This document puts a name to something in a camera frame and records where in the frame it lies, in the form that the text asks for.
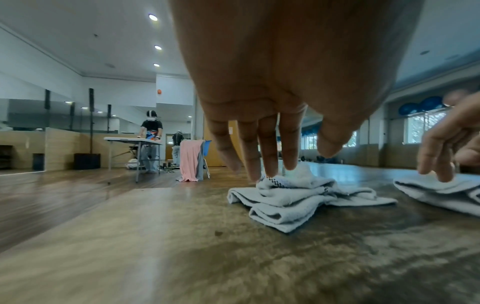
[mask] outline white towel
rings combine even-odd
[[[393,181],[395,187],[421,202],[480,216],[480,181],[457,176],[448,183],[441,183],[435,175],[415,174]]]
[[[249,215],[253,220],[284,233],[305,223],[320,205],[356,207],[397,202],[377,197],[370,188],[340,189],[333,179],[313,176],[307,165],[299,165],[291,174],[263,177],[256,188],[232,188],[228,202],[251,207]]]

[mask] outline chair leg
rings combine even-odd
[[[205,163],[206,175],[208,176],[208,179],[210,179],[210,171],[209,166],[207,165],[207,161],[203,159],[203,162]]]

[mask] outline black shirt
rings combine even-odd
[[[182,133],[177,132],[172,136],[172,139],[173,139],[173,145],[179,146],[182,140],[184,139],[184,136],[182,135]]]
[[[145,120],[142,124],[142,127],[146,128],[146,130],[154,135],[159,132],[159,129],[163,129],[162,122],[160,120]]]

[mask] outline window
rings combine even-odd
[[[446,111],[422,113],[408,117],[405,124],[404,144],[418,144],[422,142],[424,132],[431,129],[437,122],[447,115]]]
[[[316,150],[317,149],[317,136],[309,135],[300,138],[301,150]]]
[[[357,132],[354,131],[354,133],[351,135],[350,140],[343,145],[343,147],[356,147],[357,146]]]

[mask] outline pink towel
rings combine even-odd
[[[203,140],[184,140],[180,143],[181,182],[197,182],[197,166]]]

